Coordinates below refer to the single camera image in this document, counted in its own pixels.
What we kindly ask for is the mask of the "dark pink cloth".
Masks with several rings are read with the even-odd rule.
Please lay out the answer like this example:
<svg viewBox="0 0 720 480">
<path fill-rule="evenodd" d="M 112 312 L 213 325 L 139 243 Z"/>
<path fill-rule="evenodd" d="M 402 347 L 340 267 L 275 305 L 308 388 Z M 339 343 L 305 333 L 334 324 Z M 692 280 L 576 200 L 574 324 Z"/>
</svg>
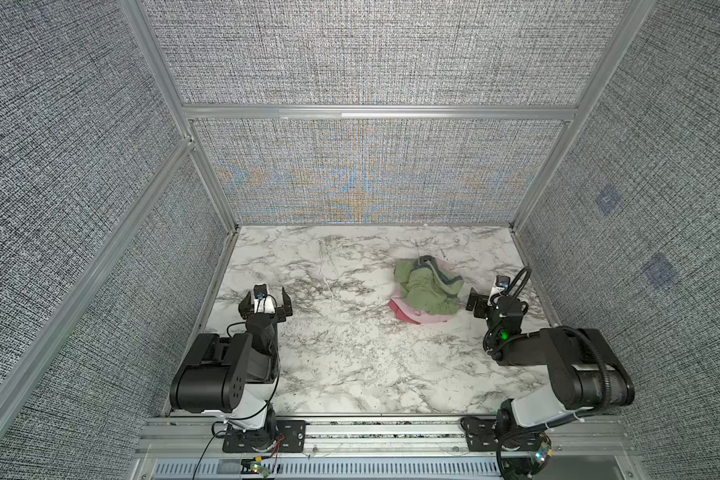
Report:
<svg viewBox="0 0 720 480">
<path fill-rule="evenodd" d="M 388 307 L 394 313 L 397 320 L 409 324 L 421 324 L 420 312 L 412 309 L 405 302 L 398 302 L 396 299 L 390 299 Z"/>
</svg>

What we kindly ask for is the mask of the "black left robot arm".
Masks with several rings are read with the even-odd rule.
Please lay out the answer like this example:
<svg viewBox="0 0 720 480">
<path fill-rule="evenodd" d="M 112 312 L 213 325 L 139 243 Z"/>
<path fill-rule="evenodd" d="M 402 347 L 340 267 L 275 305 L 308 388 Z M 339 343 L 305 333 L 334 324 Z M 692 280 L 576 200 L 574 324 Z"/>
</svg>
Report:
<svg viewBox="0 0 720 480">
<path fill-rule="evenodd" d="M 272 401 L 281 367 L 278 327 L 293 315 L 292 301 L 286 290 L 275 297 L 259 284 L 238 312 L 243 332 L 195 337 L 174 375 L 169 402 L 173 410 L 219 417 L 225 452 L 270 454 L 284 438 Z"/>
</svg>

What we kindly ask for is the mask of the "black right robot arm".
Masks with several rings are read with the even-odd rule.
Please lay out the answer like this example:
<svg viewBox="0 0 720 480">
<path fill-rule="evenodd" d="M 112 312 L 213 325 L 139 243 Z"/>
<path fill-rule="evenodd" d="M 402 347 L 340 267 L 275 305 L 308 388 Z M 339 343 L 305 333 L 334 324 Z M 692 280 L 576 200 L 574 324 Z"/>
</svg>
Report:
<svg viewBox="0 0 720 480">
<path fill-rule="evenodd" d="M 486 321 L 484 352 L 500 366 L 544 366 L 548 382 L 503 401 L 493 420 L 464 417 L 461 426 L 475 451 L 526 450 L 547 430 L 633 403 L 631 377 L 597 329 L 568 326 L 524 332 L 529 305 L 506 291 L 472 290 L 466 309 Z"/>
</svg>

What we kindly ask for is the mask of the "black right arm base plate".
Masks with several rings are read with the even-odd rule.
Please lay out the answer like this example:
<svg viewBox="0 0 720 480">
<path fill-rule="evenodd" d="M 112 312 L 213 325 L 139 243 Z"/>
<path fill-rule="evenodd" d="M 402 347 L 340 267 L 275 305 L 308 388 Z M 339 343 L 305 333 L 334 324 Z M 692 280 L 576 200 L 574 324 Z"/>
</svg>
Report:
<svg viewBox="0 0 720 480">
<path fill-rule="evenodd" d="M 459 427 L 465 435 L 470 452 L 495 451 L 499 440 L 507 435 L 518 433 L 521 428 L 511 416 L 476 417 L 465 416 L 459 420 Z M 542 443 L 549 443 L 543 433 L 517 434 L 502 444 L 504 451 L 530 452 L 539 450 Z"/>
</svg>

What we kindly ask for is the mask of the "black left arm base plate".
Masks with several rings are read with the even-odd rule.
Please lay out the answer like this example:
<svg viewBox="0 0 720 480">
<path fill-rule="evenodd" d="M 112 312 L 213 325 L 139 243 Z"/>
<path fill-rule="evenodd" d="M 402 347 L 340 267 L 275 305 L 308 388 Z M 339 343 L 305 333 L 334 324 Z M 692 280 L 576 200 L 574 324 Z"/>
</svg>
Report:
<svg viewBox="0 0 720 480">
<path fill-rule="evenodd" d="M 278 453 L 302 453 L 306 439 L 307 423 L 303 420 L 276 420 L 261 429 L 227 429 L 222 444 L 224 453 L 250 455 L 273 455 Z"/>
</svg>

